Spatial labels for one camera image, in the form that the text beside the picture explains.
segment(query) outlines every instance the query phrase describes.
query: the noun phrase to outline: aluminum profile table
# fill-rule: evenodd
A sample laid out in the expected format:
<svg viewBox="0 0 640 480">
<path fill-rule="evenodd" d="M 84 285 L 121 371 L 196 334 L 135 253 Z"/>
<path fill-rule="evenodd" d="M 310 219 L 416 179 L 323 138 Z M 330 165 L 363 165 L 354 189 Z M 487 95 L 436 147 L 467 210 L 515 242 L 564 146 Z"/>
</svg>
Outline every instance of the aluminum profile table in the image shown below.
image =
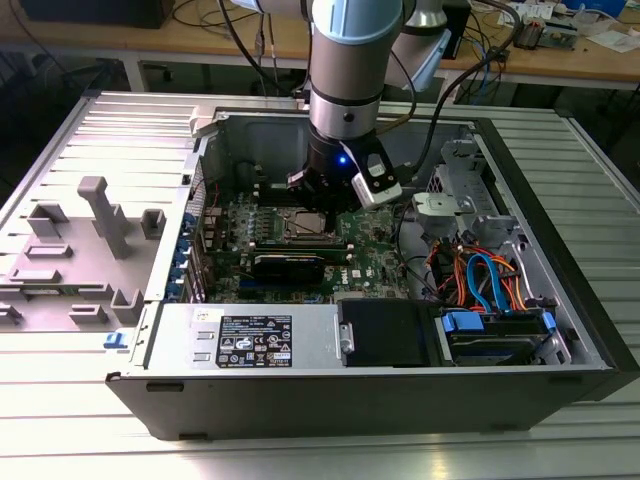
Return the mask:
<svg viewBox="0 0 640 480">
<path fill-rule="evenodd" d="M 193 147 L 196 105 L 292 100 L 103 93 L 82 99 L 0 211 L 0 274 L 30 233 L 37 200 L 71 201 L 78 179 L 105 175 L 138 215 L 167 206 Z M 402 104 L 385 110 L 403 111 Z M 447 113 L 471 107 L 454 106 Z M 640 360 L 640 196 L 572 119 L 550 110 L 473 107 L 493 120 L 627 345 Z M 419 113 L 429 115 L 431 106 Z M 366 438 L 162 442 L 104 386 L 126 355 L 102 333 L 0 334 L 3 478 L 602 478 L 640 475 L 640 382 L 577 403 L 529 432 Z"/>
</svg>

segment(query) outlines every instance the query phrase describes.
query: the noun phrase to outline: desk clutter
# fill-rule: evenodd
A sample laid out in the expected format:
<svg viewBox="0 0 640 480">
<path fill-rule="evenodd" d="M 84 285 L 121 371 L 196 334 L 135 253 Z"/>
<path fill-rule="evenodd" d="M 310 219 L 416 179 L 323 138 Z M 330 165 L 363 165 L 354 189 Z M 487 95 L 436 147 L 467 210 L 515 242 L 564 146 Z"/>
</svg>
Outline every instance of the desk clutter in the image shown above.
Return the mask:
<svg viewBox="0 0 640 480">
<path fill-rule="evenodd" d="M 514 46 L 527 50 L 538 47 L 572 50 L 580 36 L 619 53 L 640 46 L 640 34 L 633 27 L 628 33 L 613 31 L 622 24 L 616 17 L 625 8 L 625 0 L 526 0 L 524 3 L 510 2 L 524 23 L 524 28 L 515 39 Z M 501 14 L 498 25 L 512 26 L 508 15 Z"/>
</svg>

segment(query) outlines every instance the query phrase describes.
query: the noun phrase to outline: motherboard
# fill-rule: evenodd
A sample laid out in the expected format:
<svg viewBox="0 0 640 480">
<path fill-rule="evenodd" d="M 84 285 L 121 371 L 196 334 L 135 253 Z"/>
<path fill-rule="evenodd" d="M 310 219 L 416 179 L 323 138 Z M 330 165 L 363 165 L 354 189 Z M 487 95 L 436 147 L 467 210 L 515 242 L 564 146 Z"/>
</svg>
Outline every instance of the motherboard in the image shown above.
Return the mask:
<svg viewBox="0 0 640 480">
<path fill-rule="evenodd" d="M 211 303 L 335 303 L 407 298 L 391 237 L 393 209 L 345 213 L 326 229 L 321 213 L 265 206 L 239 193 L 205 212 Z"/>
</svg>

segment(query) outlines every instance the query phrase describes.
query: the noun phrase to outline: gray plastic part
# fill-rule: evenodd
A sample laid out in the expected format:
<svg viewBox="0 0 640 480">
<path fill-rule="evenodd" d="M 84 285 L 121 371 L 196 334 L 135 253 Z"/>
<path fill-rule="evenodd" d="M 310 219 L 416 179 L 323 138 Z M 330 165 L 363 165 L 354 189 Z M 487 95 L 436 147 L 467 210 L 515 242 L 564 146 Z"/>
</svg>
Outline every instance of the gray plastic part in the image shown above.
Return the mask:
<svg viewBox="0 0 640 480">
<path fill-rule="evenodd" d="M 22 315 L 11 305 L 0 305 L 0 325 L 17 325 Z"/>
<path fill-rule="evenodd" d="M 147 240 L 160 240 L 167 218 L 163 210 L 145 210 L 142 212 L 140 225 Z"/>
<path fill-rule="evenodd" d="M 9 302 L 15 300 L 28 301 L 28 298 L 20 291 L 19 287 L 0 290 L 0 301 Z"/>
<path fill-rule="evenodd" d="M 16 269 L 9 277 L 12 282 L 58 283 L 62 279 L 58 270 Z"/>
<path fill-rule="evenodd" d="M 38 203 L 27 217 L 33 233 L 43 242 L 58 240 L 60 232 L 56 223 L 66 223 L 69 220 L 57 203 Z"/>
<path fill-rule="evenodd" d="M 116 224 L 120 226 L 120 231 L 126 236 L 129 233 L 129 221 L 124 216 L 124 212 L 122 211 L 122 207 L 120 204 L 111 204 L 111 208 L 113 209 L 113 216 L 116 220 Z M 100 224 L 97 220 L 93 220 L 93 227 L 96 229 L 96 233 L 100 238 L 104 238 L 104 234 L 102 233 L 102 228 L 100 228 Z"/>
<path fill-rule="evenodd" d="M 127 303 L 122 290 L 116 291 L 111 301 L 111 310 L 118 317 L 121 323 L 127 325 L 135 325 L 138 323 L 142 308 L 144 307 L 144 296 L 140 290 L 136 290 L 133 294 L 131 304 Z"/>
<path fill-rule="evenodd" d="M 106 283 L 102 288 L 79 288 L 78 293 L 85 300 L 108 300 L 113 297 L 113 288 Z"/>
<path fill-rule="evenodd" d="M 9 272 L 55 269 L 60 272 L 62 280 L 57 284 L 49 283 L 48 288 L 47 282 L 41 282 L 41 285 L 20 285 L 11 282 L 8 275 L 4 277 L 2 283 L 5 285 L 0 289 L 0 302 L 13 305 L 23 318 L 17 326 L 0 324 L 0 332 L 96 332 L 123 326 L 111 310 L 113 294 L 118 289 L 122 290 L 125 298 L 130 300 L 136 290 L 144 293 L 160 242 L 145 238 L 139 218 L 128 218 L 129 231 L 126 239 L 130 249 L 129 256 L 125 261 L 116 260 L 107 242 L 97 236 L 92 220 L 93 218 L 69 217 L 68 223 L 56 224 L 64 240 L 58 239 L 57 243 L 46 245 L 71 245 L 73 255 L 69 258 L 29 258 L 25 255 L 28 248 L 42 245 L 42 241 L 35 235 L 30 237 Z M 74 323 L 69 317 L 71 305 L 81 303 L 102 305 L 109 321 L 106 324 Z"/>
<path fill-rule="evenodd" d="M 71 305 L 69 316 L 75 323 L 106 323 L 109 320 L 102 305 Z"/>
<path fill-rule="evenodd" d="M 67 244 L 63 245 L 31 245 L 24 254 L 31 260 L 69 258 L 73 255 L 73 250 Z"/>
<path fill-rule="evenodd" d="M 113 257 L 122 260 L 129 255 L 129 247 L 124 239 L 121 223 L 114 215 L 113 208 L 107 200 L 106 189 L 107 181 L 104 177 L 86 176 L 78 185 L 78 195 L 84 198 L 93 210 Z"/>
</svg>

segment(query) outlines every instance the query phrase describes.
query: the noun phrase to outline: sticker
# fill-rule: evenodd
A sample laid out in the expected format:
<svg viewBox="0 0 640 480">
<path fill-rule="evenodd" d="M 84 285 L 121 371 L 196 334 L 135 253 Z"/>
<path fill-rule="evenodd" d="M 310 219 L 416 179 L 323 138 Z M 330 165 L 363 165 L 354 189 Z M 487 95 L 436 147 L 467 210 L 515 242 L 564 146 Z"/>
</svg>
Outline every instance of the sticker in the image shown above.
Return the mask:
<svg viewBox="0 0 640 480">
<path fill-rule="evenodd" d="M 196 308 L 193 311 L 192 322 L 218 322 L 224 315 L 222 308 Z"/>
<path fill-rule="evenodd" d="M 25 295 L 60 295 L 58 290 L 22 290 L 21 293 Z"/>
<path fill-rule="evenodd" d="M 216 355 L 220 368 L 292 366 L 291 316 L 222 316 L 220 320 Z"/>
</svg>

